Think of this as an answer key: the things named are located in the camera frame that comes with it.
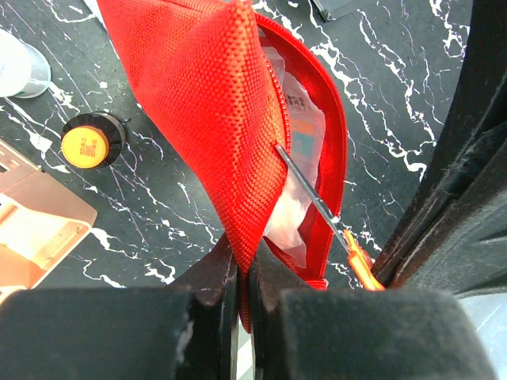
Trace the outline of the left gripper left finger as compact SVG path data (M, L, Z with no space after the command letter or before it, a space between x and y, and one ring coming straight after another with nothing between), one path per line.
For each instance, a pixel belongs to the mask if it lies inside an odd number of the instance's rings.
M1 305L4 379L233 379L229 241L164 287L17 291Z

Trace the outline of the orange handled scissors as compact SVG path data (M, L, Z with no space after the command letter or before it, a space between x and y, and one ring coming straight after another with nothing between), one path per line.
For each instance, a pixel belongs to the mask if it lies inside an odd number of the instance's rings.
M310 182L303 175L303 172L289 157L285 149L281 145L276 145L275 148L287 167L294 173L295 178L309 196L318 213L330 227L338 242L347 252L349 265L355 272L356 277L362 284L363 288L369 291L384 291L384 285L382 285L372 274L371 257L359 246L356 239L349 230L343 230L341 232L338 229L338 217L331 212L326 203L322 200L322 198L311 186Z

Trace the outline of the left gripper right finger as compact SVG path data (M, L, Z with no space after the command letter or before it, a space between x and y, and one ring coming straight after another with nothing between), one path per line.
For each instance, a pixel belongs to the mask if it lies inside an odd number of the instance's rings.
M493 379L459 303L435 291L317 291L269 251L250 269L257 379Z

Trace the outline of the red first aid pouch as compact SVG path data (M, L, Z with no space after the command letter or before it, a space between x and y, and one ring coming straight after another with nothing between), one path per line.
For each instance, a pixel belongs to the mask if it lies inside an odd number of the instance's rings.
M339 211L346 118L334 80L286 28L249 1L101 1L136 100L197 175L246 275L287 176L288 104L260 36L322 110L317 191Z

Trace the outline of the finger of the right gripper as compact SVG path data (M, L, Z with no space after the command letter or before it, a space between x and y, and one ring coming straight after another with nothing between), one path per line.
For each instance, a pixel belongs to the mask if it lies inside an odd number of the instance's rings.
M444 128L411 204L374 263L385 287L506 289L506 4L476 1Z

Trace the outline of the small bag of blue items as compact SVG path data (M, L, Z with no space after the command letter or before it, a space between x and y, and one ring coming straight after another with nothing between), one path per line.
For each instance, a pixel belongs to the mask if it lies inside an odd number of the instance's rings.
M288 254L298 268L307 267L307 245L299 228L310 205L310 197L294 174L288 172L282 193L263 233L283 253Z

